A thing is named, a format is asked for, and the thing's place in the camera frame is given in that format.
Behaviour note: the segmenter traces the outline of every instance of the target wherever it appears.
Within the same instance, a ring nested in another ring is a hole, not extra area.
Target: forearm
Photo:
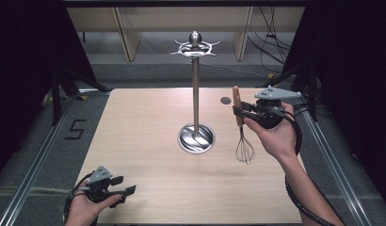
[[[300,165],[296,156],[279,159],[279,162],[286,174],[287,182],[303,206],[330,223],[343,225],[343,222],[336,216],[329,204],[314,186],[313,181]],[[301,217],[304,225],[317,225],[302,213]]]

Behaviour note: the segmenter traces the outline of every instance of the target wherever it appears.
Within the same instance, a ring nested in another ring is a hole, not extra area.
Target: metal pole
[[[192,58],[193,66],[193,117],[194,117],[194,137],[198,137],[199,133],[199,58]]]

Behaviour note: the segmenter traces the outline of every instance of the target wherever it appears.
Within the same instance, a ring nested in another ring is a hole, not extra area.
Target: floor
[[[170,54],[179,47],[174,41],[186,42],[188,35],[143,33],[137,55],[130,62],[125,60],[116,33],[87,33],[83,45],[98,81],[107,87],[188,87],[191,86],[189,59]],[[262,46],[256,34],[249,36]],[[294,34],[280,34],[279,38],[291,43]],[[267,82],[272,74],[279,74],[271,71],[282,68],[281,63],[261,55],[250,42],[244,60],[237,61],[228,33],[202,33],[202,39],[210,43],[221,41],[213,49],[217,56],[201,58],[202,87],[257,87]],[[281,58],[275,46],[266,44],[265,49]],[[293,79],[294,76],[278,87],[289,89]],[[83,97],[74,100],[62,94],[63,118],[58,126],[51,126],[53,110],[48,96],[23,148],[13,155],[2,171],[0,221],[5,217],[11,221],[9,225],[62,225],[62,201],[78,180],[108,98],[108,93],[97,92],[86,84],[78,83],[78,87],[83,91]],[[304,134],[301,155],[306,170],[346,225],[386,225],[383,199],[361,163],[350,155],[349,144],[327,108],[321,105],[321,98],[318,101],[317,121],[306,112],[297,117]],[[288,102],[299,105],[305,102],[305,98]],[[72,124],[81,119],[86,120],[83,138],[67,139],[74,136],[70,131]]]

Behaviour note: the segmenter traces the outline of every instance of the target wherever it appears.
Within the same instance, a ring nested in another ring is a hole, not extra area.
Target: gray carpet
[[[201,87],[240,87],[252,88],[261,86],[268,80],[262,74],[267,71],[261,65],[237,63],[236,65],[216,62],[216,66],[201,65]],[[281,65],[268,65],[273,70],[280,70]],[[158,64],[149,62],[122,64],[92,64],[98,81],[109,88],[171,88],[191,87],[191,65],[187,63]],[[289,89],[294,77],[279,84],[279,88]],[[89,86],[78,83],[80,89]],[[88,94],[87,100],[75,100],[65,115],[55,142],[40,169],[40,173],[28,194],[24,206],[14,225],[63,225],[59,207],[68,189],[71,189],[79,178],[89,144],[103,113],[108,96]],[[295,100],[288,100],[295,105]],[[328,110],[318,109],[318,124],[322,128],[328,143],[337,156],[347,180],[359,196],[366,214],[374,225],[386,225],[386,205],[379,196],[361,164],[350,154],[349,144],[338,129],[333,118],[326,117]],[[42,107],[35,119],[34,126],[24,140],[22,149],[15,153],[0,175],[0,217],[11,201],[17,186],[23,181],[29,167],[37,155],[40,145],[51,129],[53,110],[51,102]],[[300,114],[298,122],[303,131],[301,156],[309,175],[329,198],[346,225],[356,225],[352,213],[347,207],[342,192],[330,173],[329,166],[320,152],[304,115]],[[72,123],[80,121],[75,128],[84,129],[79,139],[77,133],[70,131]]]

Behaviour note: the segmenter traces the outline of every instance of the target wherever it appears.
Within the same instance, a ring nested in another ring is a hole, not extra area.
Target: metal stand
[[[189,42],[179,43],[178,52],[184,57],[189,57],[193,67],[193,117],[194,122],[184,126],[178,135],[178,142],[182,149],[188,153],[208,152],[215,144],[216,138],[214,131],[203,123],[199,123],[199,86],[200,86],[200,62],[199,58],[206,55],[215,56],[211,53],[212,46],[219,44],[209,44],[201,41],[201,35],[194,31],[189,36]]]

